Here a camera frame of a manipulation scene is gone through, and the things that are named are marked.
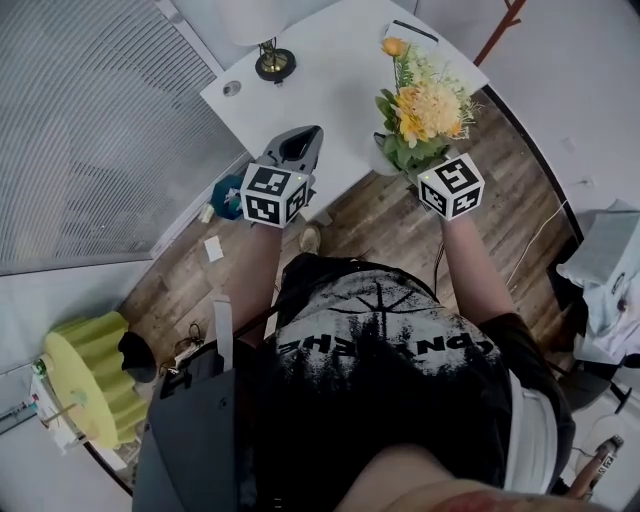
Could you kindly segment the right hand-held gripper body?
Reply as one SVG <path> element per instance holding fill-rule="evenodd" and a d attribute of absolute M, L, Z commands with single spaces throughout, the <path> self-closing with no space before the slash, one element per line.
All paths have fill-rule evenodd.
<path fill-rule="evenodd" d="M 446 221 L 477 208 L 485 181 L 468 153 L 429 168 L 417 176 L 420 201 Z"/>

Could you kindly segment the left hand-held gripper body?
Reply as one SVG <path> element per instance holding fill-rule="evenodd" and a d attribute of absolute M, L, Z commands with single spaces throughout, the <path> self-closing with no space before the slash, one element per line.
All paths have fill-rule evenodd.
<path fill-rule="evenodd" d="M 240 189 L 243 216 L 285 228 L 307 206 L 314 183 L 312 174 L 251 163 Z"/>

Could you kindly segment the yellow orange flowers white vase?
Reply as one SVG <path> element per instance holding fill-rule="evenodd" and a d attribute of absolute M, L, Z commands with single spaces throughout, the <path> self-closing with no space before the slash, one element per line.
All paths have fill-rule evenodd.
<path fill-rule="evenodd" d="M 375 97 L 384 131 L 374 142 L 390 171 L 413 177 L 442 159 L 452 141 L 469 137 L 480 106 L 438 52 L 398 37 L 384 38 L 381 49 L 391 59 L 394 88 Z"/>

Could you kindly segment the person's left forearm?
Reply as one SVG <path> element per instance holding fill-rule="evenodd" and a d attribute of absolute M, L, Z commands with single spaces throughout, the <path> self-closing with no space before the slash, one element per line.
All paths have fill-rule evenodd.
<path fill-rule="evenodd" d="M 266 314 L 273 303 L 282 237 L 280 228 L 255 224 L 234 260 L 223 294 L 229 297 L 232 308 L 235 349 L 253 350 L 265 338 Z"/>

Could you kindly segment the teal waste bin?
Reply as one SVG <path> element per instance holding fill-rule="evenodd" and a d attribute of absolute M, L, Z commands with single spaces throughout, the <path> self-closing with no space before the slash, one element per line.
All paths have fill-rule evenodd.
<path fill-rule="evenodd" d="M 231 221 L 243 216 L 242 183 L 242 176 L 228 175 L 214 185 L 210 204 L 217 216 Z"/>

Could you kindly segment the beige shoe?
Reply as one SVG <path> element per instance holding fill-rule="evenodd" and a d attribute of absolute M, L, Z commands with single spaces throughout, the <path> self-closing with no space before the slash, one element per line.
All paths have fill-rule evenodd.
<path fill-rule="evenodd" d="M 299 237 L 301 253 L 318 255 L 321 247 L 321 232 L 315 225 L 307 226 Z"/>

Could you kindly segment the white rectangular box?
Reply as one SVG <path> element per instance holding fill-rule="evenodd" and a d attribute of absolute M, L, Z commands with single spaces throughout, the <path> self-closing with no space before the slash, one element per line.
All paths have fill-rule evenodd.
<path fill-rule="evenodd" d="M 419 47 L 424 52 L 435 50 L 439 44 L 437 36 L 400 20 L 393 20 L 387 26 L 385 36 L 401 39 L 407 44 Z"/>

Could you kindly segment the reddish brown wooden stand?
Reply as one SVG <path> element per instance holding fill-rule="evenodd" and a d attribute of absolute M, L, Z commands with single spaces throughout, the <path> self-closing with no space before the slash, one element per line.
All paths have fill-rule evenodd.
<path fill-rule="evenodd" d="M 492 32 L 476 58 L 474 59 L 474 65 L 476 67 L 480 67 L 484 60 L 487 58 L 489 53 L 493 50 L 493 48 L 500 41 L 504 33 L 521 23 L 521 19 L 519 17 L 520 11 L 525 6 L 527 0 L 503 0 L 506 6 L 506 12 L 500 22 L 498 23 L 495 30 Z"/>

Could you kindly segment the grey folded blanket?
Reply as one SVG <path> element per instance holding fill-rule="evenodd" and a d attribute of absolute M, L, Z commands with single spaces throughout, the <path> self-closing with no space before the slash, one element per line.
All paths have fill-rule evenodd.
<path fill-rule="evenodd" d="M 596 213 L 570 266 L 581 283 L 604 285 L 622 273 L 634 276 L 640 271 L 640 210 L 617 200 Z"/>

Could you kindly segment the white printed cloth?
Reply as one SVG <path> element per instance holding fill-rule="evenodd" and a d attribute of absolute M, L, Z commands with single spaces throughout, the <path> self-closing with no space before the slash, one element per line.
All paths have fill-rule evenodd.
<path fill-rule="evenodd" d="M 588 319 L 579 359 L 618 365 L 640 352 L 640 263 L 613 265 L 589 257 L 583 298 Z"/>

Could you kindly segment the person's black printed t-shirt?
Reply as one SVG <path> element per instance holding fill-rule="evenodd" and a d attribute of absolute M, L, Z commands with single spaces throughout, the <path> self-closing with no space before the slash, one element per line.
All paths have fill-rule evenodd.
<path fill-rule="evenodd" d="M 575 424 L 520 316 L 479 325 L 408 273 L 304 253 L 284 269 L 274 336 L 254 356 L 254 474 L 265 512 L 332 512 L 367 464 L 426 449 L 458 478 L 502 486 L 512 378 L 545 395 L 558 433 Z"/>

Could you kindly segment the dark grey chest pack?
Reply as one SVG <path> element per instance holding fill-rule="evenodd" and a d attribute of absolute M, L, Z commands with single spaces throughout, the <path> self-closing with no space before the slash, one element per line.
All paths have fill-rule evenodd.
<path fill-rule="evenodd" d="M 183 361 L 186 391 L 148 410 L 132 512 L 254 512 L 257 492 L 246 418 L 255 351 L 224 357 L 204 346 Z"/>

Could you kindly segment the thin wooden stick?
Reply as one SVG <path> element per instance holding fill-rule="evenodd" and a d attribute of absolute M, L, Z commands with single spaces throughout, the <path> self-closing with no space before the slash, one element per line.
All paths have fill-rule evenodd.
<path fill-rule="evenodd" d="M 65 417 L 69 412 L 83 408 L 83 404 L 76 402 L 58 409 L 54 409 L 53 407 L 42 408 L 40 422 L 45 428 L 49 428 L 52 423 L 55 423 L 59 418 Z"/>

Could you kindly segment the brown tool with printed tags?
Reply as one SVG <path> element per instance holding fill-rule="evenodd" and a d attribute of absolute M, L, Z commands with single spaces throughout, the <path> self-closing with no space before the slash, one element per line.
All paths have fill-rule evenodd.
<path fill-rule="evenodd" d="M 618 450 L 624 445 L 619 435 L 614 435 L 601 443 L 594 454 L 577 448 L 577 451 L 588 459 L 587 464 L 578 471 L 576 478 L 569 487 L 567 496 L 570 498 L 589 501 L 593 490 L 601 478 L 610 469 L 617 457 Z"/>

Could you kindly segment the grey pen tray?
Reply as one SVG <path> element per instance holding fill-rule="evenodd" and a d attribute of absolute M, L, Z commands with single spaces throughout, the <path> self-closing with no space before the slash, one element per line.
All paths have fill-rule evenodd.
<path fill-rule="evenodd" d="M 35 403 L 22 403 L 6 412 L 0 413 L 0 435 L 16 428 L 37 415 Z"/>

